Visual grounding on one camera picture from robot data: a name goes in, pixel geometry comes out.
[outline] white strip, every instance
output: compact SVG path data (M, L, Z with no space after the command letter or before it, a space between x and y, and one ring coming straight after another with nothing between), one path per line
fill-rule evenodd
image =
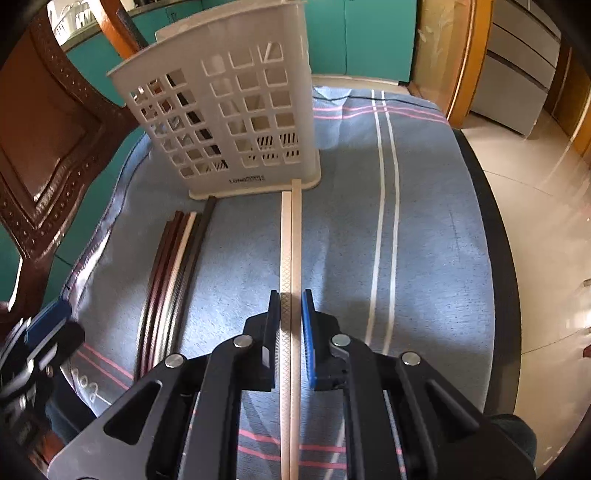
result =
M382 103L386 106L384 93L382 92ZM388 133L390 136L390 147L392 148L392 162L394 163L394 228L392 229L392 269L390 271L390 305L388 309L388 330L382 354L388 355L390 342L392 341L392 332L394 330L394 313L396 308L396 264L398 258L398 225L400 224L400 170L398 168L398 156L396 155L396 146L394 145L394 132L392 131L392 122L390 114L386 112L388 122Z
M96 394L96 398L102 400L103 402L105 402L109 407L112 405L112 403L107 400L106 398L101 397L99 394Z
M291 416L290 480L300 467L301 401L301 180L291 181Z
M375 324L375 304L378 296L378 273L379 273L379 258L382 249L382 230L384 225L384 204L386 200L386 185L384 179L384 149L382 147L382 132L379 126L378 109L375 104L375 90L371 91L372 105L374 106L375 129L378 135L378 158L379 158L379 211L378 211L378 230L375 235L375 252L374 252L374 270L371 281L371 294L369 298L369 314L368 323L365 329L365 343L369 345L371 337L374 332ZM345 442L345 423L341 422L339 436L337 438L337 445L342 447ZM330 463L336 463L339 460L340 453L333 453ZM324 480L330 480L334 469L328 469L324 475Z
M281 480L290 480L291 417L291 192L281 193L279 401Z

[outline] basket square hole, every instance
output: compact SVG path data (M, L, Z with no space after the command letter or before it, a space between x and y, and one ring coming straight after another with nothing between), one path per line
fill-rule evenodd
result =
M175 165L182 165L184 163L184 155L175 153L170 157Z
M182 137L177 138L182 147L190 147L191 145L194 145L193 139L189 134L184 134Z
M228 122L228 128L230 129L230 133L232 135L243 134L246 132L246 125L244 124L244 120L241 118L232 122Z
M201 158L203 158L203 155L201 154L201 151L198 150L197 148L194 148L192 150L188 150L187 151L187 155L189 156L189 158L192 161L200 160Z
M183 167L180 169L181 176L185 179L189 179L195 176L195 171L191 167Z
M287 83L287 74L283 67L265 69L265 77L268 85L284 85Z
M236 78L238 79L238 85L240 85L241 90L250 90L259 86L256 71L254 70L239 73L236 75Z
M252 144L247 138L239 138L235 141L236 148L239 152L250 152L252 151Z
M151 127L156 135L166 135L168 133L168 128L165 124L152 124Z
M261 61L280 61L283 60L283 50L279 42L269 42L267 45L259 47Z
M145 87L139 86L133 92L130 92L131 98L133 98L134 102L138 105L142 102L145 102L148 99L148 95L146 95Z
M290 93L287 90L271 92L271 103L274 107L291 106Z
M200 142L205 142L207 140L211 140L213 138L212 133L207 128L202 128L201 130L197 130L195 132L197 138Z
M181 69L166 74L166 79L171 87L178 87L187 83Z
M231 50L229 53L232 66L235 69L239 69L241 67L250 67L253 65L251 51L248 49L248 47L236 48Z
M170 124L170 128L172 128L173 131L177 131L177 130L180 130L181 128L184 128L184 123L178 115L175 115L174 117L169 118L168 123Z
M238 105L234 100L228 100L226 102L220 102L220 109L222 110L223 116L232 116L240 113Z
M228 95L233 91L232 82L226 77L213 80L211 85L213 93L218 97Z
M246 104L246 110L249 112L256 112L257 110L265 109L265 101L261 95L250 95L244 97L244 103Z
M173 103L170 101L170 98L165 98L164 100L160 100L158 102L160 104L160 108L164 113L168 113L169 111L174 109Z
M246 168L254 168L259 166L257 155L243 155L242 165Z
M187 118L189 119L189 123L191 125L197 125L203 123L203 114L200 110L194 109L187 112Z
M152 80L148 83L148 88L150 89L150 92L152 92L152 95L156 96L156 95L160 95L160 93L164 92L164 86L162 84L162 82L160 82L160 79L155 79Z
M178 101L182 106L191 105L195 103L195 96L191 90L184 90L177 93Z
M173 141L172 141L172 140L170 140L169 138L167 138L166 140L164 140L164 141L162 142L162 146L164 147L164 149L165 149L167 152L170 152L171 150L174 150L174 144L173 144Z
M142 115L146 120L152 120L158 116L158 111L154 108L154 105L148 105L142 108Z
M226 71L226 67L223 64L223 58L220 54L215 54L208 59L202 60L201 65L203 65L205 75L208 76L219 75Z
M207 162L199 162L195 164L195 168L200 175L205 175L206 173L211 172L212 168L209 166Z
M252 129L255 132L262 130L269 130L271 125L269 124L269 118L267 116L254 116L251 118Z
M208 157L217 157L218 155L222 154L217 145L208 145L207 147L204 147L203 149L205 150L205 153L207 154Z
M288 150L285 152L285 163L299 163L300 150Z
M261 150L269 150L273 147L273 136L265 135L264 137L258 137L256 143L258 143Z
M220 158L213 162L213 168L215 168L216 171L229 170L228 164L223 158Z
M296 120L294 119L294 114L292 112L278 113L275 118L279 128L294 127L296 125Z
M281 159L279 158L279 154L273 153L265 153L261 155L262 162L265 164L266 167L275 167L281 164Z
M284 147L290 147L297 144L297 135L295 132L287 132L280 135L281 145Z

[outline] brown wooden strip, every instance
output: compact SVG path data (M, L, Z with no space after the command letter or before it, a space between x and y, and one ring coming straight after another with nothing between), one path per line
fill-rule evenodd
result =
M178 248L181 243L181 239L183 237L183 232L185 227L187 226L187 221L189 219L188 213L182 213L180 223L178 225L174 241L172 247L170 248L170 254L168 256L167 264L164 269L162 283L160 285L160 292L158 295L158 301L156 306L156 311L154 315L154 328L152 330L152 335L149 338L149 351L148 351L148 361L146 363L146 371L147 373L151 368L154 366L154 359L156 353L156 342L158 338L158 329L160 328L160 322L163 321L165 315L163 315L163 306L164 306L164 299L166 297L166 290L168 288L168 284L171 281L171 275L173 273L173 266L174 266L174 259L177 255Z
M176 212L174 214L174 219L170 222L170 230L168 236L165 240L163 254L160 258L160 262L158 264L158 268L156 269L156 274L154 277L154 287L150 291L150 297L148 299L148 311L147 311L147 320L146 320L146 330L144 333L144 341L141 346L141 363L139 368L139 376L143 377L146 372L148 371L148 357L150 354L150 344L151 338L154 334L154 323L156 317L156 310L158 307L158 299L160 297L160 291L162 289L162 282L163 276L165 273L166 265L170 260L170 250L173 246L173 242L175 237L177 236L178 226L180 224L181 218L183 216L182 212Z
M152 265L152 270L150 271L150 279L148 280L148 290L146 293L146 301L144 303L144 308L142 309L142 314L139 318L139 325L138 325L138 340L137 340L137 353L135 357L135 366L134 366L134 382L139 380L140 377L140 365L142 362L142 345L144 344L144 336L146 331L147 319L148 319L148 308L150 305L150 296L152 290L154 288L154 280L156 278L156 271L158 270L158 265L160 264L160 259L164 254L164 244L166 243L166 239L170 234L170 229L172 227L172 222L166 222L164 225L164 230L162 232L162 236L160 237L160 242L158 243L158 249L156 250L156 256L154 257L154 263Z

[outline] wooden chair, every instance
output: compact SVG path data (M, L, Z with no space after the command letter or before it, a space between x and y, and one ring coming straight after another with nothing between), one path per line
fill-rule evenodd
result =
M0 339L41 308L53 256L86 190L137 126L57 44L44 8L0 70L0 220L21 255Z

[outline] drawer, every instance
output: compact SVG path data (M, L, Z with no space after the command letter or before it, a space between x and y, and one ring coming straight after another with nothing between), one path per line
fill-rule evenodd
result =
M492 21L529 45L556 67L560 41L532 18L531 14L510 0L495 0Z
M519 38L493 24L488 38L488 49L519 67L545 88L550 88L556 69Z
M487 55L472 110L527 136L547 95L527 77Z

